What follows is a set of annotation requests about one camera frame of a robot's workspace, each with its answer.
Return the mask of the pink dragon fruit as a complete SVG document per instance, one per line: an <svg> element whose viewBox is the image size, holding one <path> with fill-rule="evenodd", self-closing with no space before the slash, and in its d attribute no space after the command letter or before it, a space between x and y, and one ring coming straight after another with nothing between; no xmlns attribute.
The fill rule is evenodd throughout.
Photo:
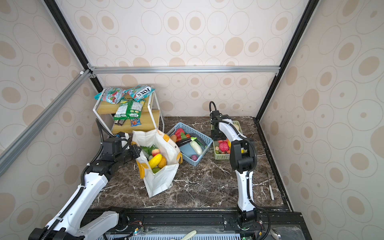
<svg viewBox="0 0 384 240"><path fill-rule="evenodd" d="M221 153L227 153L230 150L230 145L227 141L219 141L219 151Z"/></svg>

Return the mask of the green leafy lettuce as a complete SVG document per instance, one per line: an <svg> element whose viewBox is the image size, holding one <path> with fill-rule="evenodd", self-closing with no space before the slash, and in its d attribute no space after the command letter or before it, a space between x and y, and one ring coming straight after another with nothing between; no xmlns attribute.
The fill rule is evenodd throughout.
<svg viewBox="0 0 384 240"><path fill-rule="evenodd" d="M156 146L155 145L152 145L151 147L145 147L145 146L142 146L142 152L146 153L147 155L151 156L152 155L152 151L156 149Z"/></svg>

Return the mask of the red yellow peach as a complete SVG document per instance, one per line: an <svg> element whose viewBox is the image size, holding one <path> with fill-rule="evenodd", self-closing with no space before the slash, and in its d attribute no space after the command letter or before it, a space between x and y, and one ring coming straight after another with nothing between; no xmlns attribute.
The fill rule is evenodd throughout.
<svg viewBox="0 0 384 240"><path fill-rule="evenodd" d="M153 157L155 157L157 154L159 154L160 153L160 150L159 149L153 149L152 151L151 151L151 154L152 154L152 156Z"/></svg>

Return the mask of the white grocery bag yellow handles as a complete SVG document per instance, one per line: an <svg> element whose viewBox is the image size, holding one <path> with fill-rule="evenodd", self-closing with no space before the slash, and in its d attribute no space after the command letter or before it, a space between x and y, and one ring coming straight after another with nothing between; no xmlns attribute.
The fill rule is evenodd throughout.
<svg viewBox="0 0 384 240"><path fill-rule="evenodd" d="M132 143L137 144L141 149L142 146L155 145L156 149L160 150L160 154L167 159L167 165L162 169L158 166L151 169L148 162L153 156L142 151L136 159L140 178L144 180L148 196L152 198L169 189L173 184L179 165L183 162L182 153L176 143L160 130L134 131Z"/></svg>

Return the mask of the orange fruit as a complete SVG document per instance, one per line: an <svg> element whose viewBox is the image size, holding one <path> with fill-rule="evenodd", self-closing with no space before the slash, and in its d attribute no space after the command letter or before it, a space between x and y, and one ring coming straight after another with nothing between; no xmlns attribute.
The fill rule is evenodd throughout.
<svg viewBox="0 0 384 240"><path fill-rule="evenodd" d="M162 169L163 167L165 167L167 165L167 159L165 157L162 157L161 161L159 162L158 164L158 167L160 169Z"/></svg>

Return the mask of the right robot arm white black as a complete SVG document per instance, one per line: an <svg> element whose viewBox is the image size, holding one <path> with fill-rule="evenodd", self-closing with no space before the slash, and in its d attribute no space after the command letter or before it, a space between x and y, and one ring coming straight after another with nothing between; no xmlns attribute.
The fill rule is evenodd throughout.
<svg viewBox="0 0 384 240"><path fill-rule="evenodd" d="M214 140L229 141L230 164L235 171L238 183L238 223L241 228L249 228L254 222L259 223L258 213L264 212L270 223L268 212L259 207L253 197L253 173L257 166L257 151L250 139L243 135L227 115L218 110L210 111L212 137Z"/></svg>

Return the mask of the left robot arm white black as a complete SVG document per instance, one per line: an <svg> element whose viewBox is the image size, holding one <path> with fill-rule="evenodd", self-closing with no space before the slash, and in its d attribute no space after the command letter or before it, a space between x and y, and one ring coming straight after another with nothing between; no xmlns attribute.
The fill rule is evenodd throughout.
<svg viewBox="0 0 384 240"><path fill-rule="evenodd" d="M101 140L101 146L81 173L81 183L63 208L45 227L36 228L30 240L96 240L120 225L120 211L105 211L85 226L81 222L101 190L119 168L137 159L142 149L125 138Z"/></svg>

